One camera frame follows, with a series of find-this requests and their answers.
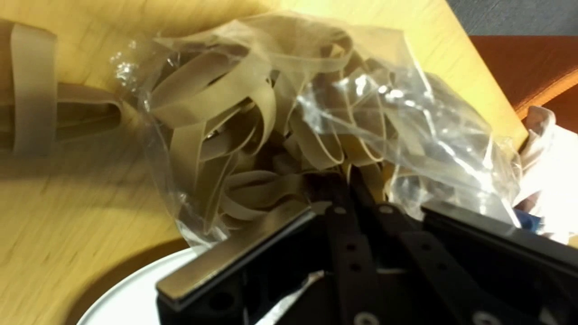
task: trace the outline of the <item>black plastic object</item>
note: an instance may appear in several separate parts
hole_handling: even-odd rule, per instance
[[[444,203],[426,204],[415,223],[372,204],[356,176],[352,186],[316,176],[311,194],[331,203],[325,213],[238,257],[240,268],[191,293],[188,306],[159,298],[161,324],[257,324],[318,271],[325,277],[278,324],[578,324],[571,248]]]

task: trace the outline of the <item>wooden desk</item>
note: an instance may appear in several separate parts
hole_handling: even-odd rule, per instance
[[[526,134],[443,0],[267,0],[266,6],[405,29],[415,58],[473,103],[495,132]],[[60,80],[114,89],[110,56],[132,38],[188,35],[258,2],[2,0],[0,17],[60,37]],[[130,127],[56,148],[49,159],[0,159],[0,324],[74,324],[110,286],[182,248]]]

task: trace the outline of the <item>clear plastic bag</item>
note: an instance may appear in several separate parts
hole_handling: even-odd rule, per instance
[[[307,204],[300,176],[322,170],[359,168],[376,201],[415,219],[443,199],[517,223],[517,154],[419,69],[399,31],[260,15],[135,42],[114,64],[191,244]]]

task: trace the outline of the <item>bag of rubber bands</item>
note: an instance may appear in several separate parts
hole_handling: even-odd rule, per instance
[[[190,244],[311,204],[303,176],[327,170],[358,170],[415,219],[441,199],[517,223],[517,154],[399,31],[273,13],[134,42],[114,64]]]

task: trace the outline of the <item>white plate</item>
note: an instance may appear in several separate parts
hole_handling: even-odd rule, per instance
[[[157,291],[155,284],[188,264],[201,251],[184,250],[168,255],[119,282],[107,291],[78,322],[80,325],[161,325],[157,316]],[[296,298],[318,278],[322,273],[309,275],[303,288],[284,300],[280,300],[258,325],[273,325],[296,302]]]

